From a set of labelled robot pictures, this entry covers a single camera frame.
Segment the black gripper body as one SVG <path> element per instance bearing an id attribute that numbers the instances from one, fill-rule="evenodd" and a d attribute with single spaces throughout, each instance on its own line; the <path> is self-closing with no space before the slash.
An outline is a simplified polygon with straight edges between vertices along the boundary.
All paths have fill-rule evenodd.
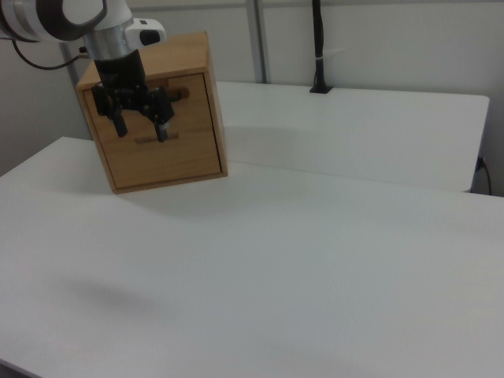
<path id="1" fill-rule="evenodd" d="M 97 110 L 151 110 L 150 91 L 138 50 L 123 57 L 95 61 L 100 78 L 92 88 Z"/>

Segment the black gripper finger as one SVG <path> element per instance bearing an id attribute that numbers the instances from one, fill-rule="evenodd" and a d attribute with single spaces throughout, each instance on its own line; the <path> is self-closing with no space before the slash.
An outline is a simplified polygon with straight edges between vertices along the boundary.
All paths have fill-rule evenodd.
<path id="1" fill-rule="evenodd" d="M 168 138 L 168 123 L 175 114 L 164 87 L 155 88 L 150 92 L 149 105 L 150 119 L 154 123 L 157 140 L 163 143 Z"/>
<path id="2" fill-rule="evenodd" d="M 98 115 L 111 120 L 117 135 L 124 137 L 128 133 L 128 130 L 121 115 L 122 105 L 115 91 L 110 91 L 99 83 L 91 88 L 91 93 Z"/>

